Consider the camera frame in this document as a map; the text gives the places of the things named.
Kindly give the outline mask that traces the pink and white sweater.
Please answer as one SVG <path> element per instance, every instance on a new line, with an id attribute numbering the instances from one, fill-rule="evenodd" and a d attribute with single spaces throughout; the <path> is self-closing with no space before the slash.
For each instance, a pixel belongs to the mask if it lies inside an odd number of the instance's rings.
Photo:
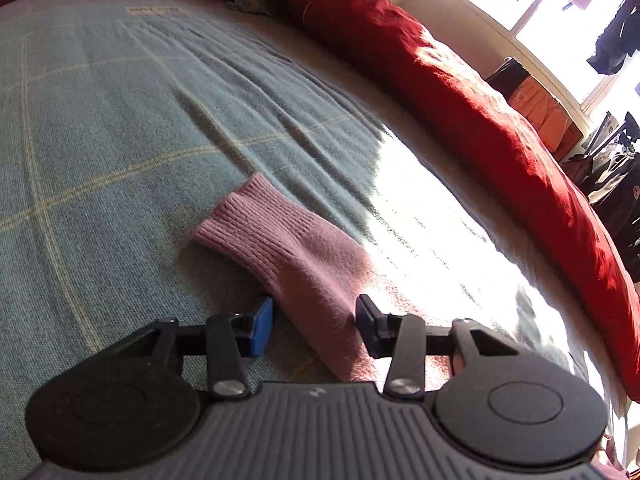
<path id="1" fill-rule="evenodd" d="M 262 174 L 224 197 L 192 237 L 254 275 L 343 382 L 382 385 L 388 371 L 386 362 L 369 356 L 357 330 L 359 295 L 384 313 L 446 323 L 425 300 L 405 295 L 356 240 L 289 200 Z"/>

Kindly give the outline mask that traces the metal clothes rack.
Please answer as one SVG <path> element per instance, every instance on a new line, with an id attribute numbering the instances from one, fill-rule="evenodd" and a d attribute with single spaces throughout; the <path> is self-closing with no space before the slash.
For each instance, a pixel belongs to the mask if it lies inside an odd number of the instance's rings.
<path id="1" fill-rule="evenodd" d="M 599 128 L 589 137 L 583 158 L 597 156 L 610 145 L 620 144 L 629 148 L 639 140 L 639 124 L 629 112 L 619 122 L 611 112 L 606 112 Z"/>

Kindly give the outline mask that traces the black jacket with patch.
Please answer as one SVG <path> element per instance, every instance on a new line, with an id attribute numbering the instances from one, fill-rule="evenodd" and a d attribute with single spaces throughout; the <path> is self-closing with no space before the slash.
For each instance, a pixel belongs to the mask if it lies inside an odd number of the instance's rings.
<path id="1" fill-rule="evenodd" d="M 639 154 L 618 156 L 588 195 L 631 281 L 639 281 Z"/>

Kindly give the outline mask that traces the orange hanging cloth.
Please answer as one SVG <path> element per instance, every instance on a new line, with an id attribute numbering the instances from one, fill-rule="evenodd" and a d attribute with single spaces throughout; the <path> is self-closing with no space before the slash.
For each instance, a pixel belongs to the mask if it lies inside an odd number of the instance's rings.
<path id="1" fill-rule="evenodd" d="M 564 105 L 515 58 L 507 58 L 486 81 L 533 126 L 558 162 L 582 138 Z"/>

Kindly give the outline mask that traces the red duvet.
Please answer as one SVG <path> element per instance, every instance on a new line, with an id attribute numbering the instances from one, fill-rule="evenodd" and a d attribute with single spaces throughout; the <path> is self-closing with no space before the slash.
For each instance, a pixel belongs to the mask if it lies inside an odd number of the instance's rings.
<path id="1" fill-rule="evenodd" d="M 639 296 L 610 234 L 532 125 L 390 0 L 271 0 L 422 122 L 570 282 L 627 396 L 639 395 Z"/>

